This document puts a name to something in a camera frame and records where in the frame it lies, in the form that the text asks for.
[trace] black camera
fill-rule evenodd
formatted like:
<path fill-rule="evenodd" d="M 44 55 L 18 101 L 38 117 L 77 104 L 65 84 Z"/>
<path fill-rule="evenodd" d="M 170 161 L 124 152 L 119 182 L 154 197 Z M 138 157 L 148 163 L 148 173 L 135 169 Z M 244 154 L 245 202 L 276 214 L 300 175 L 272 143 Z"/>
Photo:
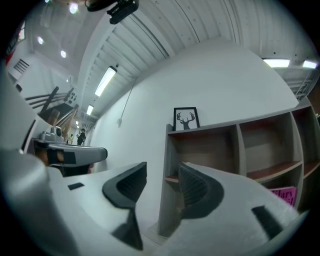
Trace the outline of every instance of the black camera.
<path fill-rule="evenodd" d="M 87 6 L 87 10 L 89 12 L 100 11 L 114 3 L 116 5 L 106 12 L 110 15 L 110 23 L 113 25 L 118 24 L 125 17 L 138 10 L 139 7 L 139 0 L 100 0 Z"/>

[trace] ceiling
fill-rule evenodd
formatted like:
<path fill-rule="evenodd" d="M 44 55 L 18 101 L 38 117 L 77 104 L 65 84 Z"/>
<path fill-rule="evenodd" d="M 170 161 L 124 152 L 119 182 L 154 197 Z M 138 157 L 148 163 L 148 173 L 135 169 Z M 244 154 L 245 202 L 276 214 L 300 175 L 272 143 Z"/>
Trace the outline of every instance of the ceiling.
<path fill-rule="evenodd" d="M 49 30 L 59 40 L 50 47 L 67 49 L 67 61 L 57 49 L 47 53 L 34 43 L 35 51 L 74 76 L 83 117 L 89 104 L 94 106 L 92 116 L 100 117 L 142 72 L 215 37 L 242 45 L 261 58 L 290 59 L 289 68 L 276 71 L 298 99 L 308 94 L 319 78 L 317 69 L 301 68 L 306 59 L 319 61 L 312 42 L 290 13 L 274 1 L 140 0 L 139 9 L 117 25 L 109 23 L 105 11 L 88 13 L 83 7 L 78 16 L 68 13 L 65 5 L 57 10 L 54 7 L 51 15 Z M 73 21 L 69 24 L 63 19 Z M 35 31 L 45 32 L 43 27 Z M 109 66 L 118 66 L 118 72 L 97 97 L 95 90 Z"/>

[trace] air vent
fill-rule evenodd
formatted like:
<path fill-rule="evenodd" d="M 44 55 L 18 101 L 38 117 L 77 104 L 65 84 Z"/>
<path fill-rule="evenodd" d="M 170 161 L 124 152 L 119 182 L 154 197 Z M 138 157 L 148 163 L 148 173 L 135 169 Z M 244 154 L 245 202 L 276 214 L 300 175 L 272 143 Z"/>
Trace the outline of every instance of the air vent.
<path fill-rule="evenodd" d="M 19 71 L 21 74 L 23 74 L 27 68 L 29 68 L 29 64 L 22 59 L 20 59 L 19 62 L 14 66 L 14 69 Z"/>

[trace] deer antler print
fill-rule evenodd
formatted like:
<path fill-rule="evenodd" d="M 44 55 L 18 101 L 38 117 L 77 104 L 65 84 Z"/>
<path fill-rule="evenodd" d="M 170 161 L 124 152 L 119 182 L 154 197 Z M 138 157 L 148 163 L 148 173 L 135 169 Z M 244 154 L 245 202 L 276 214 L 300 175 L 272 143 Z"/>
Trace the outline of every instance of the deer antler print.
<path fill-rule="evenodd" d="M 191 119 L 189 120 L 189 118 L 187 118 L 186 121 L 184 121 L 183 118 L 182 118 L 182 120 L 181 120 L 181 112 L 176 115 L 176 119 L 179 120 L 181 124 L 183 124 L 183 129 L 184 129 L 184 130 L 190 129 L 190 127 L 189 127 L 189 122 L 191 122 L 191 121 L 193 121 L 193 120 L 196 119 L 196 117 L 195 117 L 194 114 L 192 114 L 191 112 L 189 112 L 189 113 L 190 113 L 190 115 L 191 115 Z"/>

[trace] picture frame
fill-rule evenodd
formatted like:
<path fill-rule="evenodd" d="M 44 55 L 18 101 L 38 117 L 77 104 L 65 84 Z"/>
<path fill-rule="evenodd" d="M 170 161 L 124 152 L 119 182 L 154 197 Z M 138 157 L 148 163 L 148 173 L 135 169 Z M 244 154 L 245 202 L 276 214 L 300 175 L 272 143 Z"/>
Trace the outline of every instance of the picture frame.
<path fill-rule="evenodd" d="M 183 131 L 199 128 L 199 118 L 197 108 L 175 107 L 173 110 L 173 130 Z"/>

